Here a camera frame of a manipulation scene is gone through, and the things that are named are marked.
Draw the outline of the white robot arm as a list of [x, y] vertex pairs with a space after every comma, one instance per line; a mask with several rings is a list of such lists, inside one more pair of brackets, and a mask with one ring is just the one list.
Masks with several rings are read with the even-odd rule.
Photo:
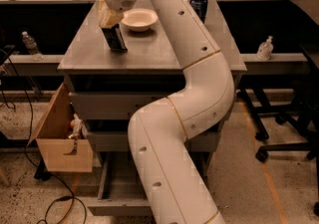
[[[105, 0], [115, 25], [137, 0]], [[221, 121], [233, 104], [232, 73], [187, 0], [151, 0], [185, 76], [184, 89], [135, 112], [129, 146], [157, 224], [225, 224], [185, 142]]]

